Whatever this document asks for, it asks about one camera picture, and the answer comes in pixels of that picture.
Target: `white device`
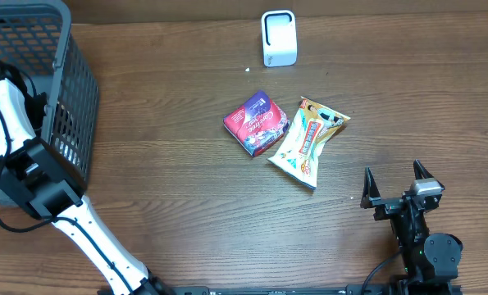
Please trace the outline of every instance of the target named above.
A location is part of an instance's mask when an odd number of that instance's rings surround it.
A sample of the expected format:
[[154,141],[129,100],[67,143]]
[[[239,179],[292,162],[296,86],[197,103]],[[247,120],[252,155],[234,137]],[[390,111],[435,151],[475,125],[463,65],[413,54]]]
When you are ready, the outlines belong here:
[[298,45],[293,12],[278,10],[263,14],[262,44],[265,66],[290,66],[296,62]]

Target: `food wrapper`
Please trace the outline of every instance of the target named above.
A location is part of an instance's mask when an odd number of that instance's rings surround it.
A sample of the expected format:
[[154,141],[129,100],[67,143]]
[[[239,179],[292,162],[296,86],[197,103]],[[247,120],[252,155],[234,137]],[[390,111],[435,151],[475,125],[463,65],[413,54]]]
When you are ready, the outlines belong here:
[[262,90],[224,118],[224,126],[255,157],[284,136],[287,115]]
[[269,161],[315,189],[318,156],[327,140],[350,118],[320,103],[302,99],[284,142]]

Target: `basket mesh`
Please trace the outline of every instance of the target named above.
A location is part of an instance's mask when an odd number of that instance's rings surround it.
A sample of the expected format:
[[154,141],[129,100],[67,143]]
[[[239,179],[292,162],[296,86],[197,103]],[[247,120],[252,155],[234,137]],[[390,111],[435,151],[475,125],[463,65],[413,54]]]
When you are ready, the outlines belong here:
[[98,86],[72,37],[66,54],[60,96],[56,105],[53,146],[82,175],[87,175],[94,122],[98,109]]
[[[59,14],[34,8],[21,11],[0,17],[0,60],[19,67],[34,81],[52,81],[45,91],[54,91],[49,95],[57,101],[49,103],[55,109],[52,133],[43,140],[75,165],[87,181],[98,108],[96,80],[72,36],[60,36]],[[68,38],[64,57],[56,56],[59,38]],[[58,69],[63,70],[60,83],[53,79],[52,63],[62,58],[65,63],[63,69]]]
[[29,75],[52,74],[61,25],[54,16],[0,18],[0,60]]

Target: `wood grain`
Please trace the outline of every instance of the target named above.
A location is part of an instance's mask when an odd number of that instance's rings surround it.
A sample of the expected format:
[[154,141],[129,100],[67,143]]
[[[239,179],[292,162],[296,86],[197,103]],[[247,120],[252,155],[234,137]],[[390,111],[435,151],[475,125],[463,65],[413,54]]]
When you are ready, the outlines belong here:
[[[254,20],[74,27],[101,89],[99,215],[172,285],[361,283],[395,251],[389,223],[359,208],[363,169],[398,196],[418,158],[447,187],[431,232],[464,241],[456,283],[488,294],[488,13],[297,21],[298,62],[277,69],[262,66]],[[288,116],[304,95],[352,117],[324,148],[316,192],[267,162],[279,143],[252,159],[222,127],[258,89]],[[397,261],[375,280],[402,271]],[[0,294],[105,285],[55,229],[0,229]]]
[[73,21],[122,24],[154,21],[260,19],[290,9],[296,16],[488,11],[488,0],[64,0]]

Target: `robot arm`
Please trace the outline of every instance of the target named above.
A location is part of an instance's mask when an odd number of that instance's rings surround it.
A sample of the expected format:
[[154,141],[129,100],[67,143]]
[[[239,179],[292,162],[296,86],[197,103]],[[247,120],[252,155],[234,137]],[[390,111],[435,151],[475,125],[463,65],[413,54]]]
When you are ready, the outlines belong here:
[[4,161],[7,139],[0,118],[0,189],[32,217],[52,220],[98,267],[114,294],[146,293],[154,281],[147,267],[101,221],[74,167],[35,136],[23,93],[9,79],[0,80],[0,112],[11,140]]
[[360,206],[374,208],[375,220],[390,220],[399,243],[407,272],[394,277],[391,284],[397,293],[454,293],[450,281],[458,277],[462,242],[452,234],[430,234],[424,214],[439,207],[445,187],[421,164],[413,163],[415,180],[401,197],[381,197],[369,168],[366,168]]

